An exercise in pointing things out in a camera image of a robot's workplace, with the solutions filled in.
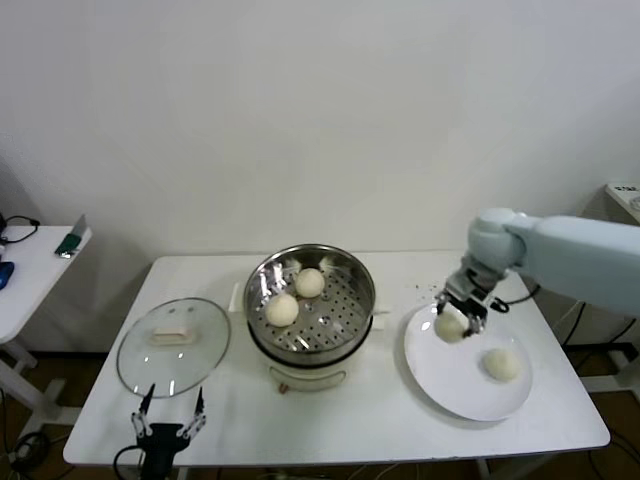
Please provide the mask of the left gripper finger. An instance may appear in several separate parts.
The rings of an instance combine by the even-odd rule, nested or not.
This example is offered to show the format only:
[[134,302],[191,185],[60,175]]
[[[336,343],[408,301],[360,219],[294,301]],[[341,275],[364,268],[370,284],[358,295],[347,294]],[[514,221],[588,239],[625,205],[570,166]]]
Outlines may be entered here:
[[206,414],[204,412],[205,402],[203,388],[199,388],[194,415],[190,422],[182,427],[179,437],[183,439],[193,439],[206,425]]
[[155,384],[152,384],[143,397],[137,411],[131,414],[131,422],[137,438],[150,437],[153,434],[150,423],[147,420],[147,413],[155,391]]

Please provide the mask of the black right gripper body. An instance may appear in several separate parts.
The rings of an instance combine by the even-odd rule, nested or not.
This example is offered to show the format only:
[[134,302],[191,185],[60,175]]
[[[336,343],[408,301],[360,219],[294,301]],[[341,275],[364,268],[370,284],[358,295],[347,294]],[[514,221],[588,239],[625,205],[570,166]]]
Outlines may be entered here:
[[485,314],[488,298],[495,288],[494,279],[448,277],[446,297],[463,314]]

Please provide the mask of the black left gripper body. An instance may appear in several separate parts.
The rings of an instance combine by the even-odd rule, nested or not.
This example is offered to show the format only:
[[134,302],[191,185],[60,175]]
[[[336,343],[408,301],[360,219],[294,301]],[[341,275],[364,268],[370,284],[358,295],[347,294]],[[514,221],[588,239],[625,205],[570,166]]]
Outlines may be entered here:
[[154,423],[152,434],[139,440],[139,448],[144,452],[142,480],[163,480],[170,476],[175,456],[185,449],[185,438],[179,435],[181,428],[175,423]]

